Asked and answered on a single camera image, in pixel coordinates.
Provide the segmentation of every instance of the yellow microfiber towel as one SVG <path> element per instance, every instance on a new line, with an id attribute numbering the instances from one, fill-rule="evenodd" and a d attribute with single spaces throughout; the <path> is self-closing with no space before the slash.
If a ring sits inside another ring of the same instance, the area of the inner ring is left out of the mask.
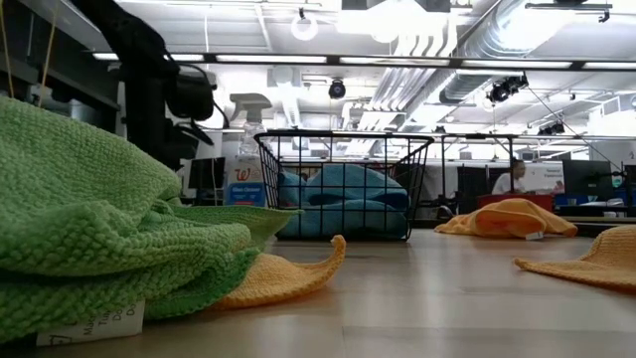
<path id="1" fill-rule="evenodd" d="M 582 258 L 564 263 L 531 263 L 515 259 L 528 271 L 636 293 L 636 226 L 602 232 Z"/>
<path id="2" fill-rule="evenodd" d="M 276 255 L 259 255 L 242 284 L 215 303 L 212 309 L 270 304 L 322 288 L 345 259 L 345 239 L 336 236 L 331 244 L 334 253 L 319 264 L 294 264 Z"/>
<path id="3" fill-rule="evenodd" d="M 525 238 L 529 234 L 576 235 L 576 226 L 525 199 L 489 204 L 468 215 L 458 215 L 435 232 L 484 238 Z"/>

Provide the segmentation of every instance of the person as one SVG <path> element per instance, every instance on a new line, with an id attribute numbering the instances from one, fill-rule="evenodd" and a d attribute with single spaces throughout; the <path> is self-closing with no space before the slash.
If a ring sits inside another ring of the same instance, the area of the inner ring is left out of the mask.
<path id="1" fill-rule="evenodd" d="M 526 175 L 526 164 L 523 160 L 515 159 L 513 161 L 513 179 L 515 179 L 514 191 L 510 188 L 510 173 L 504 173 L 499 176 L 495 186 L 493 186 L 493 195 L 502 194 L 522 194 L 526 192 L 522 178 Z"/>

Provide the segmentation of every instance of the blue fabric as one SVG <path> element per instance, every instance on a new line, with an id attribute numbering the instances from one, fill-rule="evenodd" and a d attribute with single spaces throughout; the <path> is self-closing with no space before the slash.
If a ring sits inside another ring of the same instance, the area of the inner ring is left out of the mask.
<path id="1" fill-rule="evenodd" d="M 306 186 L 299 176 L 283 172 L 278 185 L 282 207 L 304 210 L 278 233 L 279 238 L 362 234 L 400 239 L 406 234 L 404 214 L 409 203 L 406 190 L 373 169 L 365 170 L 354 164 L 325 165 L 322 173 L 309 179 Z"/>
<path id="2" fill-rule="evenodd" d="M 342 202 L 324 205 L 322 206 L 322 222 L 320 208 L 321 206 L 305 207 L 303 205 L 304 212 L 292 217 L 289 224 L 278 232 L 278 238 L 331 238 L 334 235 L 343 235 L 347 238 L 348 235 L 363 234 L 387 239 L 401 239 L 406 235 L 407 225 L 403 211 L 391 206 L 387 206 L 387 226 L 385 229 L 384 203 L 367 200 L 365 206 L 365 200 L 347 200 L 344 202 L 344 211 Z"/>
<path id="3" fill-rule="evenodd" d="M 298 207 L 303 200 L 305 180 L 296 174 L 282 172 L 278 175 L 280 206 L 283 208 Z"/>
<path id="4" fill-rule="evenodd" d="M 305 199 L 311 205 L 333 204 L 341 202 L 343 199 L 365 198 L 387 203 L 397 210 L 406 211 L 408 208 L 406 190 L 397 181 L 385 177 L 385 174 L 376 170 L 355 164 L 325 165 L 322 173 L 309 179 L 305 189 Z"/>

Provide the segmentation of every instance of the ceiling light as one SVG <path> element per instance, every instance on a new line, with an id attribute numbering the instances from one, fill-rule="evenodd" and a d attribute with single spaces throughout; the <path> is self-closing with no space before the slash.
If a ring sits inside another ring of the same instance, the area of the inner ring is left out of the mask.
<path id="1" fill-rule="evenodd" d="M 636 63 L 590 62 L 583 65 L 587 70 L 636 70 Z"/>
<path id="2" fill-rule="evenodd" d="M 114 53 L 94 53 L 92 56 L 96 60 L 100 61 L 119 61 L 117 54 Z M 196 62 L 204 62 L 205 58 L 203 55 L 198 54 L 173 54 L 172 58 L 177 62 L 182 63 L 196 63 Z"/>
<path id="3" fill-rule="evenodd" d="M 219 63 L 326 64 L 326 56 L 217 55 Z"/>
<path id="4" fill-rule="evenodd" d="M 457 70 L 457 75 L 470 76 L 523 76 L 523 71 L 501 71 L 501 70 Z"/>
<path id="5" fill-rule="evenodd" d="M 309 27 L 305 31 L 298 29 L 298 24 L 302 20 L 309 21 Z M 291 35 L 300 41 L 309 41 L 318 35 L 318 21 L 311 14 L 302 13 L 301 16 L 296 16 L 291 21 Z"/>
<path id="6" fill-rule="evenodd" d="M 119 58 L 114 53 L 94 53 L 92 56 L 100 61 L 118 61 Z"/>
<path id="7" fill-rule="evenodd" d="M 394 65 L 394 66 L 448 66 L 449 60 L 438 59 L 407 59 L 392 57 L 342 57 L 340 63 L 343 65 Z"/>
<path id="8" fill-rule="evenodd" d="M 371 132 L 371 131 L 335 131 L 334 134 L 341 134 L 341 135 L 360 135 L 360 134 L 364 134 L 364 135 L 372 135 L 372 136 L 385 136 L 385 135 L 387 135 L 386 132 Z"/>
<path id="9" fill-rule="evenodd" d="M 528 60 L 464 60 L 462 66 L 473 68 L 500 69 L 567 69 L 572 66 L 568 61 L 528 61 Z"/>
<path id="10" fill-rule="evenodd" d="M 203 55 L 196 54 L 173 54 L 171 56 L 179 62 L 203 62 L 205 60 Z"/>

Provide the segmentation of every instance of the towel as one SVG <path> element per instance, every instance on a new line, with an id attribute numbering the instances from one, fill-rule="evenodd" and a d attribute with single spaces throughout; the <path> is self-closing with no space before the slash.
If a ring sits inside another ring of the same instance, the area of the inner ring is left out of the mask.
<path id="1" fill-rule="evenodd" d="M 203 309 L 293 212 L 183 208 L 179 178 L 117 137 L 0 97 L 0 343 L 146 300 Z"/>
<path id="2" fill-rule="evenodd" d="M 406 235 L 408 226 L 403 211 L 377 201 L 366 202 L 365 204 L 365 200 L 346 200 L 323 206 L 303 204 L 302 213 L 294 215 L 289 224 L 276 236 L 279 239 L 328 239 L 335 235 L 401 239 Z"/>
<path id="3" fill-rule="evenodd" d="M 348 187 L 343 186 L 343 174 Z M 364 186 L 365 181 L 366 190 L 355 188 Z M 376 170 L 354 164 L 328 164 L 307 184 L 297 175 L 283 172 L 278 185 L 281 205 L 303 210 L 277 234 L 278 238 L 344 235 L 400 239 L 406 235 L 406 190 Z"/>
<path id="4" fill-rule="evenodd" d="M 345 259 L 345 239 L 335 237 L 334 253 L 319 264 L 293 264 L 284 258 L 261 254 L 247 277 L 212 309 L 246 308 L 299 297 L 322 288 Z"/>
<path id="5" fill-rule="evenodd" d="M 636 293 L 636 226 L 602 232 L 589 253 L 575 261 L 532 263 L 515 259 L 515 265 L 536 273 Z"/>
<path id="6" fill-rule="evenodd" d="M 576 226 L 525 199 L 508 199 L 459 215 L 435 228 L 437 233 L 484 238 L 525 238 L 529 234 L 576 235 Z"/>
<path id="7" fill-rule="evenodd" d="M 408 208 L 406 190 L 397 181 L 355 164 L 324 165 L 322 171 L 307 182 L 305 199 L 311 205 L 367 199 L 386 203 L 403 212 Z"/>
<path id="8" fill-rule="evenodd" d="M 280 206 L 283 208 L 298 207 L 304 201 L 307 183 L 300 176 L 283 171 L 278 174 L 278 190 Z"/>

